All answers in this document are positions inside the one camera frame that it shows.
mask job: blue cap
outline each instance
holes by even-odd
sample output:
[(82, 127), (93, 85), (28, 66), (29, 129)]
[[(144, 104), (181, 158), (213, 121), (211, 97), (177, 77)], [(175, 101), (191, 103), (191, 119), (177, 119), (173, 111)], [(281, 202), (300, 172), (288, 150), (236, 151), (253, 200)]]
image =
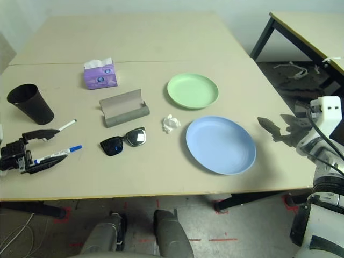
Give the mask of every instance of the blue cap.
[(70, 150), (70, 152), (74, 152), (74, 151), (77, 151), (78, 149), (81, 149), (81, 148), (82, 148), (82, 146), (81, 146), (81, 145), (78, 145), (78, 146), (69, 148), (69, 150)]

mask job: green plate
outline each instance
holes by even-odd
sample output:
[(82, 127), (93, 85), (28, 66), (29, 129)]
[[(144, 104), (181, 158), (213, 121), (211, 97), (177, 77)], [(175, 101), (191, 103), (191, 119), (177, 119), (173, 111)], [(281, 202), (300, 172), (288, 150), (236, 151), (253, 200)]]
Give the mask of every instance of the green plate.
[(188, 109), (202, 109), (214, 103), (219, 90), (209, 78), (199, 74), (178, 74), (167, 84), (170, 97)]

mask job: beige table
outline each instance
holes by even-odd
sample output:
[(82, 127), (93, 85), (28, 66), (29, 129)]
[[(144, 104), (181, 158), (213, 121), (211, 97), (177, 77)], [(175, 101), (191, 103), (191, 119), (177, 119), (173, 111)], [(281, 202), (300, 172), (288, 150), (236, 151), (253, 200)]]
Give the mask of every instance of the beige table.
[[(329, 80), (344, 85), (344, 13), (271, 12), (270, 17), (250, 54), (254, 60), (276, 29), (325, 70)], [(341, 59), (323, 63), (325, 58), (335, 56)]]
[(10, 64), (230, 60), (233, 41), (214, 13), (52, 17)]
[[(189, 61), (118, 62), (119, 87), (93, 91), (83, 84), (82, 63), (10, 66), (3, 74), (5, 95), (17, 85), (35, 83), (55, 118), (48, 125), (38, 126), (2, 101), (4, 143), (18, 139), (23, 132), (59, 128), (76, 118), (75, 125), (50, 141), (32, 141), (28, 147), (34, 158), (78, 144), (83, 148), (51, 169), (34, 175), (9, 171), (0, 179), (1, 200), (239, 193), (310, 187), (315, 165), (293, 148), (273, 142), (257, 122), (258, 116), (267, 117), (285, 128), (280, 114), (291, 113), (289, 108), (235, 39), (223, 31), (213, 41), (222, 39), (227, 40), (227, 47), (221, 51), (223, 56), (231, 56), (228, 60), (215, 58), (217, 49), (210, 48), (208, 59), (203, 61), (189, 56)], [(166, 94), (166, 83), (184, 72), (203, 74), (214, 80), (220, 91), (218, 101), (203, 110), (177, 107)], [(150, 115), (105, 128), (98, 100), (139, 88)], [(182, 127), (165, 134), (161, 120), (170, 113), (180, 119)], [(207, 115), (236, 121), (252, 135), (257, 158), (250, 170), (235, 176), (217, 175), (191, 156), (185, 143), (186, 129), (193, 120)], [(124, 151), (113, 157), (106, 156), (99, 147), (102, 140), (140, 126), (147, 130), (144, 145), (137, 148), (125, 145)]]

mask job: sunglasses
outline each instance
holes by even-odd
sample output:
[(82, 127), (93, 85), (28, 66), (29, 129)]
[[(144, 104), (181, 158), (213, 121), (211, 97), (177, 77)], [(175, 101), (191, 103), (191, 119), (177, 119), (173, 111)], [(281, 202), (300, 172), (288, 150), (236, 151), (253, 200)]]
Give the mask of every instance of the sunglasses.
[(123, 150), (123, 140), (129, 145), (136, 147), (146, 142), (146, 130), (144, 127), (136, 128), (127, 132), (125, 136), (115, 136), (108, 138), (100, 143), (107, 156), (114, 156)]

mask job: gray chair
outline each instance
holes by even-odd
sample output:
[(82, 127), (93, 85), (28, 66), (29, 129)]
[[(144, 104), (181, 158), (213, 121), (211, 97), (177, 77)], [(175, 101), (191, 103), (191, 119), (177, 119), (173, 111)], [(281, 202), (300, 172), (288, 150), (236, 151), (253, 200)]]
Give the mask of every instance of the gray chair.
[[(113, 213), (98, 223), (83, 246), (80, 255), (71, 258), (156, 258), (148, 254), (127, 253), (118, 249), (118, 236), (126, 231), (122, 217)], [(178, 219), (168, 211), (154, 213), (154, 234), (159, 251), (166, 258), (194, 258), (189, 239)]]

